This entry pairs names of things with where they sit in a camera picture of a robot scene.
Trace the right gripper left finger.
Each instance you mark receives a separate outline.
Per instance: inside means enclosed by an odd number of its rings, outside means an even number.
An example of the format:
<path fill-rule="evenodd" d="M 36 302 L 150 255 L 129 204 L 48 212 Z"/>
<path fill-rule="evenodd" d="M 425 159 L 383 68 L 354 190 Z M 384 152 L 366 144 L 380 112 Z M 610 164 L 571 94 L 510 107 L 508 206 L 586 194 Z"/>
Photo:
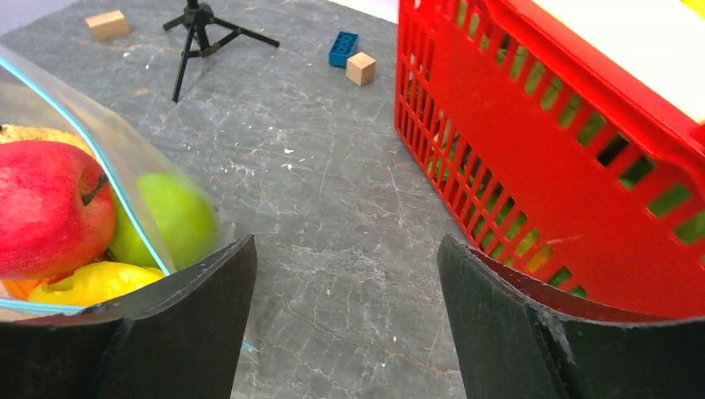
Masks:
<path fill-rule="evenodd" d="M 76 315 L 1 325 L 4 398 L 227 398 L 257 273 L 254 237 Z"/>

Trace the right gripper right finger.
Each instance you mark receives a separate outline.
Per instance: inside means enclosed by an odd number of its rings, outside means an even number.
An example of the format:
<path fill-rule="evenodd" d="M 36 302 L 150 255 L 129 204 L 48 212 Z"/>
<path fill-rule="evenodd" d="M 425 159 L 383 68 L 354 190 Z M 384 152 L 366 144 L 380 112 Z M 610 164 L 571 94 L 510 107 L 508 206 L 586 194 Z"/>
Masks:
<path fill-rule="evenodd" d="M 469 398 L 701 398 L 704 321 L 596 303 L 446 235 L 437 266 Z"/>

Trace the yellow starfruit toy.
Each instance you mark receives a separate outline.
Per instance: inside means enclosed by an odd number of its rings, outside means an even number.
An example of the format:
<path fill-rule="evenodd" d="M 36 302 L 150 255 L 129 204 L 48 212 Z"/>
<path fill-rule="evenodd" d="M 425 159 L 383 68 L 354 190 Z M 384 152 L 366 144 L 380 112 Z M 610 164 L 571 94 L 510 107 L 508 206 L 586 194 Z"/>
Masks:
<path fill-rule="evenodd" d="M 95 262 L 42 281 L 31 291 L 28 301 L 87 307 L 136 291 L 164 276 L 159 268 Z"/>

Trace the green apple toy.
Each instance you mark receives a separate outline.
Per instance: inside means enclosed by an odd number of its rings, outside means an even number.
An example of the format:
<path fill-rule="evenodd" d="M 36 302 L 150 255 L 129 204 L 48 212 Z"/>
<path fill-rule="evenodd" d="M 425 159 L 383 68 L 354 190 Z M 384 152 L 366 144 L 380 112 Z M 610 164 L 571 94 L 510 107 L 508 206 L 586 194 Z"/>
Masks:
<path fill-rule="evenodd" d="M 191 179 L 169 173 L 147 173 L 137 187 L 177 270 L 212 254 L 219 243 L 219 224 L 210 197 Z M 118 209 L 110 251 L 118 262 L 158 268 L 127 213 Z"/>

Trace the clear zip top bag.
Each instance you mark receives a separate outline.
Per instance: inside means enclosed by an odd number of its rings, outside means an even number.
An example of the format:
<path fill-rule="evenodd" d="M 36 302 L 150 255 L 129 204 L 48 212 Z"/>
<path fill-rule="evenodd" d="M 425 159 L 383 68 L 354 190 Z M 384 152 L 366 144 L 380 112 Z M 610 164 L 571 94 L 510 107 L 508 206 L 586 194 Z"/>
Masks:
<path fill-rule="evenodd" d="M 165 276 L 184 275 L 185 268 L 177 270 L 172 263 L 169 251 L 137 187 L 136 178 L 147 173 L 190 177 L 126 121 L 89 96 L 3 47 L 1 126 L 5 124 L 47 127 L 80 136 L 95 154 L 96 161 L 109 180 L 116 215 L 120 208 L 127 213 Z M 219 224 L 219 243 L 214 254 L 232 242 L 235 234 L 229 217 L 207 195 Z M 118 262 L 110 247 L 93 263 L 101 261 Z M 87 307 L 34 303 L 10 298 L 1 283 L 1 318 L 4 321 L 18 321 L 52 315 L 68 316 L 83 310 L 100 310 L 118 300 L 119 297 Z"/>

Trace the red apple toy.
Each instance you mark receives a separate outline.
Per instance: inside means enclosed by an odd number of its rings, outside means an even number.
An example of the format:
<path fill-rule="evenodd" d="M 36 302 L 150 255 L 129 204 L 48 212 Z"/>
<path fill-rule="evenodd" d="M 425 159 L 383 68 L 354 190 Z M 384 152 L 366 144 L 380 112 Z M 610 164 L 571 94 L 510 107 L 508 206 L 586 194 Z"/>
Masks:
<path fill-rule="evenodd" d="M 1 146 L 1 276 L 45 278 L 88 264 L 109 246 L 116 204 L 101 166 L 61 142 Z"/>

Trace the yellow lemon toy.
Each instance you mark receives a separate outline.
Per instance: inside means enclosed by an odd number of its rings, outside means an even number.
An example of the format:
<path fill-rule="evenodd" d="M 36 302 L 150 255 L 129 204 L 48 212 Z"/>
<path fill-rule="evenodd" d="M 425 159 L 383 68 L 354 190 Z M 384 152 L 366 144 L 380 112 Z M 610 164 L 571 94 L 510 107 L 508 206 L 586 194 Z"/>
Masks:
<path fill-rule="evenodd" d="M 73 145 L 90 155 L 96 160 L 96 156 L 84 140 L 70 132 L 60 131 L 47 127 L 18 126 L 5 124 L 1 126 L 1 143 L 11 143 L 22 140 L 47 140 Z"/>

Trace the orange fruit toy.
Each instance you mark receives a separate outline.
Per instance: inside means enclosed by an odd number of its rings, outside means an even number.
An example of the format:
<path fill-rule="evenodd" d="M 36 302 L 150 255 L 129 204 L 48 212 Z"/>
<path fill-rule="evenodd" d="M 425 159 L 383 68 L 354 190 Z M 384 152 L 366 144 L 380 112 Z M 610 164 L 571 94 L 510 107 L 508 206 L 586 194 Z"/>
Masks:
<path fill-rule="evenodd" d="M 1 281 L 10 298 L 27 301 L 32 291 L 43 283 L 43 279 L 7 280 Z"/>

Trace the red plastic basket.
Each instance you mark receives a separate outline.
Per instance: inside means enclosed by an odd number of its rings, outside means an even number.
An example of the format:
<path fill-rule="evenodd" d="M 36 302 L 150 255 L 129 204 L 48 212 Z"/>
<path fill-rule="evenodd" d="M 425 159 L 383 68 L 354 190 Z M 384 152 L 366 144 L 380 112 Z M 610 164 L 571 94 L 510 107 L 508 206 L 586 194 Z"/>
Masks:
<path fill-rule="evenodd" d="M 704 121 L 539 2 L 400 2 L 398 133 L 492 258 L 612 307 L 702 316 Z"/>

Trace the black tripod stand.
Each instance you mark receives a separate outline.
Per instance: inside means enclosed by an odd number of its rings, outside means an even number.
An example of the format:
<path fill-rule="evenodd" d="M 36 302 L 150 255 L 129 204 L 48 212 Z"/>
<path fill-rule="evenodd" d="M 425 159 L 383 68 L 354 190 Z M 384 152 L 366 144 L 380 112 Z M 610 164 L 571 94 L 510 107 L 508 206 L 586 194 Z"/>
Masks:
<path fill-rule="evenodd" d="M 208 3 L 199 2 L 197 0 L 187 0 L 182 14 L 164 23 L 162 27 L 168 32 L 179 25 L 185 27 L 187 35 L 185 45 L 181 52 L 180 66 L 172 92 L 171 99 L 173 102 L 178 102 L 180 99 L 182 82 L 184 80 L 187 62 L 190 58 L 209 57 L 241 35 L 251 37 L 275 48 L 279 48 L 280 46 L 280 42 L 271 37 L 266 37 L 260 33 L 216 17 Z M 211 42 L 206 31 L 208 25 L 217 25 L 229 29 L 230 33 L 216 42 Z"/>

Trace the small wooden cube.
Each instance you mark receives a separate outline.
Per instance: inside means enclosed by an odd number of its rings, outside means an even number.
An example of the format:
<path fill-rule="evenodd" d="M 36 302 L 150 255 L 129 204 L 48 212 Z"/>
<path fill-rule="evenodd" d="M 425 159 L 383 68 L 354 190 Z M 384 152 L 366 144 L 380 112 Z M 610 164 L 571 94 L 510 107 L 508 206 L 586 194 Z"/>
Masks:
<path fill-rule="evenodd" d="M 368 84 L 374 77 L 377 62 L 365 52 L 358 52 L 347 60 L 346 77 L 359 86 Z"/>

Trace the wooden block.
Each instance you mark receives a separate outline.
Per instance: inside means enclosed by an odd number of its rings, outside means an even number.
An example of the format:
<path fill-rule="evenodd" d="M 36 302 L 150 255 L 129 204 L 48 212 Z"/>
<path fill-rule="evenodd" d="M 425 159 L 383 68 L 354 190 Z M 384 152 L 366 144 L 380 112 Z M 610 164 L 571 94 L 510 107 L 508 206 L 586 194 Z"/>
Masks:
<path fill-rule="evenodd" d="M 86 17 L 85 22 L 92 36 L 98 42 L 123 37 L 131 33 L 131 26 L 121 10 Z"/>

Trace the blue toy brick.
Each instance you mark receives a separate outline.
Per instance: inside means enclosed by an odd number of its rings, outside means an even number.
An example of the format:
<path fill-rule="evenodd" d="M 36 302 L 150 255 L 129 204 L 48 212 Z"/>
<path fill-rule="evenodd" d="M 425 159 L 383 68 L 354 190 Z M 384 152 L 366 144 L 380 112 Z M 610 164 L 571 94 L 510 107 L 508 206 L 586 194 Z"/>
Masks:
<path fill-rule="evenodd" d="M 345 31 L 339 32 L 328 52 L 328 64 L 331 67 L 345 69 L 348 59 L 357 53 L 358 43 L 358 34 Z"/>

